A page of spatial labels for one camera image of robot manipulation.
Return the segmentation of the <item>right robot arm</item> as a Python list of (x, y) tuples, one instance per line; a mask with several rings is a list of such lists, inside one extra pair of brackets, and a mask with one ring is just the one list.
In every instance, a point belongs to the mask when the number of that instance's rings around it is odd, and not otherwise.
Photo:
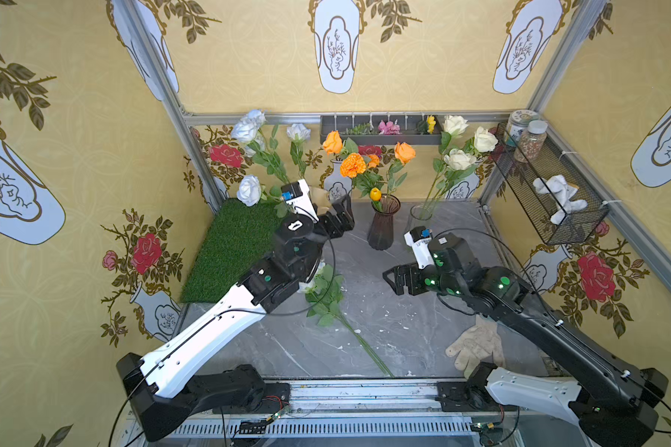
[(525, 407), (569, 422), (598, 446), (642, 446), (652, 437), (659, 419), (655, 408), (668, 386), (661, 372), (640, 370), (602, 348), (557, 317), (520, 275), (504, 266), (481, 266), (462, 238), (418, 227), (406, 239), (415, 262), (382, 275), (396, 294), (459, 298), (478, 316), (527, 338), (571, 375), (533, 377), (482, 362), (464, 387), (473, 408)]

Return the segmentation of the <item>pale blue rose top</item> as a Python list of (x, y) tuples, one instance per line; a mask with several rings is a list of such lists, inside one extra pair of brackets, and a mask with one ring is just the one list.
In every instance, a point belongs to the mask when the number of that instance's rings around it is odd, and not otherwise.
[(267, 149), (265, 140), (258, 135), (250, 143), (243, 143), (242, 148), (246, 158), (253, 158), (256, 154), (261, 154)]

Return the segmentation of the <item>pale blue rose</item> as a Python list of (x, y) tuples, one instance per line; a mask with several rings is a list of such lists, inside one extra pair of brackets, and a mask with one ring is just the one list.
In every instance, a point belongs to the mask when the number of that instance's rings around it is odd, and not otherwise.
[(251, 160), (264, 167), (268, 175), (275, 176), (282, 184), (290, 184), (285, 165), (278, 153), (279, 143), (276, 139), (278, 127), (274, 126), (271, 134), (266, 135), (263, 130), (266, 121), (266, 115), (262, 110), (252, 110), (234, 125), (230, 136), (242, 145), (250, 143), (260, 135), (265, 140), (267, 149), (261, 154), (256, 154)]
[(240, 182), (237, 199), (247, 207), (255, 205), (273, 205), (276, 215), (283, 218), (289, 212), (283, 201), (281, 189), (274, 186), (270, 189), (263, 186), (255, 175), (246, 175)]
[(242, 148), (246, 158), (253, 158), (256, 154), (261, 154), (267, 149), (265, 140), (258, 135), (250, 143), (243, 143)]
[(298, 169), (301, 179), (305, 178), (307, 164), (304, 161), (304, 146), (311, 138), (311, 131), (303, 124), (293, 124), (286, 130), (286, 135), (291, 141), (290, 157)]
[(380, 372), (389, 378), (394, 378), (393, 372), (385, 361), (365, 341), (361, 331), (350, 324), (346, 314), (340, 309), (340, 305), (345, 298), (343, 282), (344, 277), (337, 273), (331, 264), (320, 262), (312, 280), (299, 286), (299, 291), (305, 295), (309, 306), (307, 317), (314, 318), (318, 327), (328, 328), (334, 324), (343, 326), (352, 334), (368, 357), (380, 369)]

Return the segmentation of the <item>orange marigold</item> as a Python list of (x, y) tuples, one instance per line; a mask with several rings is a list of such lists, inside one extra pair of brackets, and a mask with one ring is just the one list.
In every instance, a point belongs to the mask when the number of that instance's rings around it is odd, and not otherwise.
[(358, 175), (365, 173), (367, 163), (363, 156), (358, 153), (349, 154), (340, 166), (340, 174), (344, 177), (354, 179)]

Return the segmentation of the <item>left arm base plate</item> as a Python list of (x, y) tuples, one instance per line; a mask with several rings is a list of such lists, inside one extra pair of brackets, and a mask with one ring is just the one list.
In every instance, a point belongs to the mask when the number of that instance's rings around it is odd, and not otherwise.
[(264, 390), (256, 395), (255, 401), (246, 413), (268, 413), (272, 415), (283, 410), (290, 402), (291, 386), (286, 382), (266, 382)]

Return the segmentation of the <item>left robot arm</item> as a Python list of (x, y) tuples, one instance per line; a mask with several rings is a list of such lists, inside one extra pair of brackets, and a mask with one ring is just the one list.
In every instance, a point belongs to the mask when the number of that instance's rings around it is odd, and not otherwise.
[(334, 201), (328, 212), (309, 210), (306, 196), (285, 198), (294, 213), (273, 235), (273, 250), (254, 263), (206, 313), (161, 348), (143, 356), (129, 353), (116, 368), (127, 398), (149, 443), (160, 441), (186, 419), (207, 410), (236, 407), (253, 411), (266, 385), (250, 364), (221, 374), (199, 370), (233, 338), (266, 317), (312, 281), (324, 246), (354, 228), (352, 199)]

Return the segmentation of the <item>white rose stem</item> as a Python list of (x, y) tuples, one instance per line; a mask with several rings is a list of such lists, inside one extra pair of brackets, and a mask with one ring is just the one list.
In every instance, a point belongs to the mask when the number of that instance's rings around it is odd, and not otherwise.
[(467, 128), (468, 120), (461, 115), (445, 116), (438, 156), (432, 162), (434, 179), (423, 202), (430, 205), (434, 212), (447, 193), (475, 172), (498, 144), (496, 135), (483, 127), (479, 127), (471, 138), (458, 143)]

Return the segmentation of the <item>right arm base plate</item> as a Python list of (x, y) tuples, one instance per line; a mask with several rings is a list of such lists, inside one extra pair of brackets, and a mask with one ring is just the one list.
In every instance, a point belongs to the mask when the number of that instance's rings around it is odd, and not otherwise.
[(469, 385), (463, 381), (436, 383), (435, 400), (445, 413), (465, 412), (515, 412), (517, 407), (496, 402), (484, 386)]

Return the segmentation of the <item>orange rose stem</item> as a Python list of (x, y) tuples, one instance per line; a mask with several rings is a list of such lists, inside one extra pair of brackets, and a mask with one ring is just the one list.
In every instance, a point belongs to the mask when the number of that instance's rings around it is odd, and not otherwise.
[(397, 143), (397, 145), (395, 145), (394, 155), (395, 161), (393, 161), (389, 169), (390, 193), (394, 193), (404, 182), (407, 173), (403, 173), (403, 169), (416, 157), (416, 150), (408, 143)]

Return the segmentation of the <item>orange rose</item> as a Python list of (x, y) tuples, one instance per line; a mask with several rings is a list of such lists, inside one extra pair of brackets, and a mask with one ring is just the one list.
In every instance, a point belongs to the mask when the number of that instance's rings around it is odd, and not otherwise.
[(380, 164), (380, 158), (375, 155), (368, 155), (367, 169), (376, 169)]
[(325, 141), (322, 143), (322, 149), (332, 156), (338, 156), (343, 149), (343, 141), (337, 130), (329, 132)]

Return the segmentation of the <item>yellow orange tulip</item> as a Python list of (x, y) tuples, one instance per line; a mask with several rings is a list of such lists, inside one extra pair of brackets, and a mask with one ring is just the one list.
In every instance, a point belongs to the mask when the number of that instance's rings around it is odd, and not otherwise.
[(382, 202), (382, 193), (377, 187), (374, 187), (370, 191), (369, 197), (371, 199), (371, 203), (372, 203), (373, 208), (377, 212), (384, 212), (384, 205), (383, 205), (383, 202)]

